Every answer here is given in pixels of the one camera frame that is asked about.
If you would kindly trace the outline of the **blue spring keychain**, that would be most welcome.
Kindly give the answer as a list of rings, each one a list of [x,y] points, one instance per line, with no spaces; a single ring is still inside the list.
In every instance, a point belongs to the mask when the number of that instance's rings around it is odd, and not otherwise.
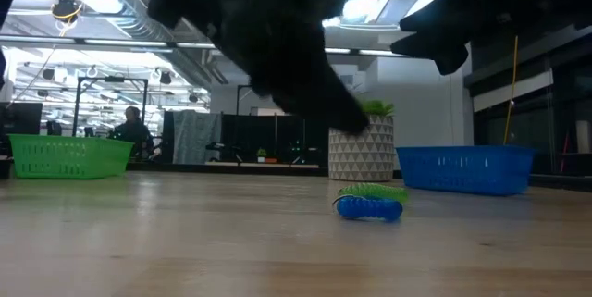
[[[403,213],[403,206],[399,201],[357,195],[341,195],[332,205],[341,217],[354,220],[378,219],[392,222],[398,220]]]

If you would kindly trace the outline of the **green plastic basket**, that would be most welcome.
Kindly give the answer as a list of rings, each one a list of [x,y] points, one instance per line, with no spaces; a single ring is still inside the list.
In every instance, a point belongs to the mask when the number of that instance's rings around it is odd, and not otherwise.
[[[104,138],[11,134],[21,179],[102,179],[126,171],[133,144]]]

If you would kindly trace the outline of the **black monitor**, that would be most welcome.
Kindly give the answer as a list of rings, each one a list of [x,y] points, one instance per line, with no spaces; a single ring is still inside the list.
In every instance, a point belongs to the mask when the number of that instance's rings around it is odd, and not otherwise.
[[[0,134],[40,133],[41,103],[0,103]]]

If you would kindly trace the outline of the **long ceiling light bar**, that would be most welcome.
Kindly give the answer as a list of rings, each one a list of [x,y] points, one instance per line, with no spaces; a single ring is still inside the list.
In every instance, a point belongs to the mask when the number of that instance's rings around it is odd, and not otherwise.
[[[325,52],[328,55],[345,55],[345,56],[379,56],[379,57],[408,57],[401,54],[394,54],[389,50],[375,50],[375,49],[351,49],[351,48],[336,48],[326,47]]]
[[[0,34],[0,43],[6,45],[30,44],[30,45],[84,45],[100,47],[124,47],[149,50],[172,50],[172,49],[199,49],[216,50],[212,43],[177,43],[161,41],[134,41],[134,40],[112,40],[112,39],[92,39],[92,38],[68,38],[68,37],[50,37],[50,36],[24,36]]]

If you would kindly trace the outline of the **grey cloth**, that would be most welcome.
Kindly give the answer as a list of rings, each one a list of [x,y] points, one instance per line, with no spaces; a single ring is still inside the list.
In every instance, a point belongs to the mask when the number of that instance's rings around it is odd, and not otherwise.
[[[184,110],[173,113],[174,153],[173,163],[204,165],[220,153],[206,148],[221,139],[222,117],[219,114],[197,113]]]

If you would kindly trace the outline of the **red pole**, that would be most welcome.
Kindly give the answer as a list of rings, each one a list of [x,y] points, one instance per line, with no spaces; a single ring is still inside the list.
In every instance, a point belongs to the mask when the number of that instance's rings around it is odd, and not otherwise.
[[[563,172],[564,172],[565,155],[568,154],[569,147],[570,147],[570,134],[568,131],[565,134],[564,141],[563,141],[563,147],[562,147],[562,151],[561,151],[561,159],[560,159],[560,165],[559,165],[559,173],[560,174],[563,174]]]

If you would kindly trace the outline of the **blue plastic basket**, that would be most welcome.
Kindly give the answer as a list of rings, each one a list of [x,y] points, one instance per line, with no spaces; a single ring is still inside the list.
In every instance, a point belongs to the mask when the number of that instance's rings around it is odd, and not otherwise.
[[[511,196],[525,192],[535,151],[511,145],[399,147],[406,186]]]

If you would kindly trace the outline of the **white horizontal panel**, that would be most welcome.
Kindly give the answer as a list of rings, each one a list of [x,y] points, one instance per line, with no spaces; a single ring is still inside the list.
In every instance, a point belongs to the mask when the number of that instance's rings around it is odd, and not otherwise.
[[[476,113],[494,105],[509,102],[516,97],[549,87],[553,82],[553,71],[550,69],[525,80],[518,80],[514,84],[481,93],[473,98],[474,112]]]

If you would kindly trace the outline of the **silver ventilation duct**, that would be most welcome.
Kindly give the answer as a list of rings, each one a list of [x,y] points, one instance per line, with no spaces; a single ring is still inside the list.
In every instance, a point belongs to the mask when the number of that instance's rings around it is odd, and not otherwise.
[[[118,0],[122,9],[111,21],[133,40],[172,42],[171,30],[150,19],[146,13],[147,5],[142,0]],[[218,77],[200,60],[195,60],[187,52],[174,49],[171,53],[158,53],[169,62],[189,84],[209,89]]]

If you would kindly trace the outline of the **white patterned pot with plant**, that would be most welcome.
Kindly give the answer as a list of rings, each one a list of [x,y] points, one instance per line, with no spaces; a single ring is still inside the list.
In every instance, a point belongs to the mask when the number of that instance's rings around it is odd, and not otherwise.
[[[328,176],[333,180],[379,182],[393,178],[394,104],[380,100],[362,102],[369,126],[353,136],[330,129]]]

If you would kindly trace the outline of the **black partition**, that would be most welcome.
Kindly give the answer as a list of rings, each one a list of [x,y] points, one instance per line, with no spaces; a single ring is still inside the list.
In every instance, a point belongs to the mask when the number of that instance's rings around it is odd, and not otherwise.
[[[328,166],[328,127],[295,116],[223,115],[220,141],[246,162],[261,153],[279,163]]]

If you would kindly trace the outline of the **green spring keychain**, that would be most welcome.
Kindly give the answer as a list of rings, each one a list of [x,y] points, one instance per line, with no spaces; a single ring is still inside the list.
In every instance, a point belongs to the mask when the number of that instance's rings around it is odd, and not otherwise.
[[[338,191],[339,196],[352,195],[372,199],[390,199],[405,203],[408,192],[401,187],[391,187],[377,183],[358,183],[346,186]]]

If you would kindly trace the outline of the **person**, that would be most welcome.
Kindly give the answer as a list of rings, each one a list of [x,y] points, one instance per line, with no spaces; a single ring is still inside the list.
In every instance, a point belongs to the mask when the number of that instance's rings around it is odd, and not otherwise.
[[[123,142],[131,142],[130,157],[136,161],[148,160],[154,150],[154,139],[141,119],[141,111],[135,106],[125,110],[126,121],[109,132],[108,137]]]

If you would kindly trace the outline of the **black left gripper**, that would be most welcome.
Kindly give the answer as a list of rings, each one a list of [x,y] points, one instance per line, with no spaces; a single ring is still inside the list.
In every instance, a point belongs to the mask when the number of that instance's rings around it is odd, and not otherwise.
[[[322,21],[345,0],[241,0],[224,17],[217,41],[284,112],[348,134],[369,126],[361,105],[329,65]]]

